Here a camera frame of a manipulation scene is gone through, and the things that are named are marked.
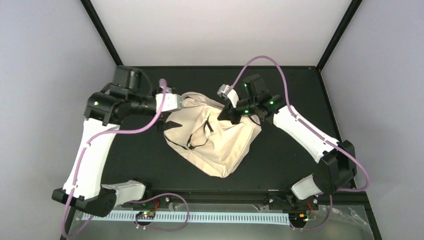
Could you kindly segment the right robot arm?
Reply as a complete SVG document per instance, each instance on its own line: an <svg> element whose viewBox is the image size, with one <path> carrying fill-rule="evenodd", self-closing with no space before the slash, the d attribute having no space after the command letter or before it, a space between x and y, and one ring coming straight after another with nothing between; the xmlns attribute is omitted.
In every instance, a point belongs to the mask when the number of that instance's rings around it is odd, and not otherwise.
<svg viewBox="0 0 424 240"><path fill-rule="evenodd" d="M331 195L354 178L357 167L352 161L355 148L351 142L340 142L319 130L293 106L286 104L281 95L272 95L260 75L245 78L243 85L247 93L244 99L239 99L236 91L227 84L219 88L217 95L227 99L228 104L218 120L229 120L235 125L242 117L256 115L290 135L317 164L312 174L293 184L284 196L290 209L299 209L311 196Z"/></svg>

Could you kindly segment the beige canvas backpack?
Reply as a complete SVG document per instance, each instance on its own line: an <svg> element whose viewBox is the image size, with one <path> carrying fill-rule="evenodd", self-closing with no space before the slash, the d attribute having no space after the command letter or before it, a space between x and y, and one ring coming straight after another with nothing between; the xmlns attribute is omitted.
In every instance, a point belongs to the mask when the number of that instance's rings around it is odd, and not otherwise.
<svg viewBox="0 0 424 240"><path fill-rule="evenodd" d="M209 176L226 178L248 154L262 131L256 115L243 116L239 124L219 121L224 105L198 92L182 95L182 109L168 120L181 127L163 132L167 144L188 162Z"/></svg>

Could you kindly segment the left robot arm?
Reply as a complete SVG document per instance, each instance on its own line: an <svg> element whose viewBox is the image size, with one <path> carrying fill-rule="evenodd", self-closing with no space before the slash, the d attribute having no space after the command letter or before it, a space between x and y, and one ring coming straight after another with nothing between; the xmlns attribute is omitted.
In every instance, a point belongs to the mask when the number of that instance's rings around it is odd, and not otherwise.
<svg viewBox="0 0 424 240"><path fill-rule="evenodd" d="M136 67L119 65L113 80L87 100L83 134L71 173L61 188L52 192L52 199L83 213L105 217L114 207L142 199L146 185L136 180L101 184L110 147L116 135L132 135L145 128L122 130L128 116L151 116L152 127L166 112L178 111L182 97L161 79L157 88L142 92L145 72Z"/></svg>

